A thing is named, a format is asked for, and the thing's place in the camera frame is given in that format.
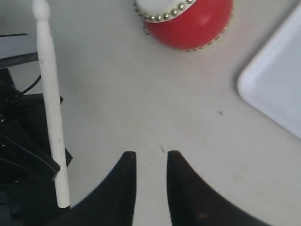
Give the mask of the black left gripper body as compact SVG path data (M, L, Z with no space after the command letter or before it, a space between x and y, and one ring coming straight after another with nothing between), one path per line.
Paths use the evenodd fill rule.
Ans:
M19 91L0 71L0 223L49 226L67 208L57 206L59 165L50 151L42 94Z

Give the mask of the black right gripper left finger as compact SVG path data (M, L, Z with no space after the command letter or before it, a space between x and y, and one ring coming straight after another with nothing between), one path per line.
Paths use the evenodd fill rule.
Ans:
M136 153L126 151L85 199L48 226L131 226L136 201Z

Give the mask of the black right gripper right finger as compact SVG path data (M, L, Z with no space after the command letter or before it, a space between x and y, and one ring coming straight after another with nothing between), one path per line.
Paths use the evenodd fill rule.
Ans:
M166 189L174 226L262 226L213 190L179 151L167 155Z

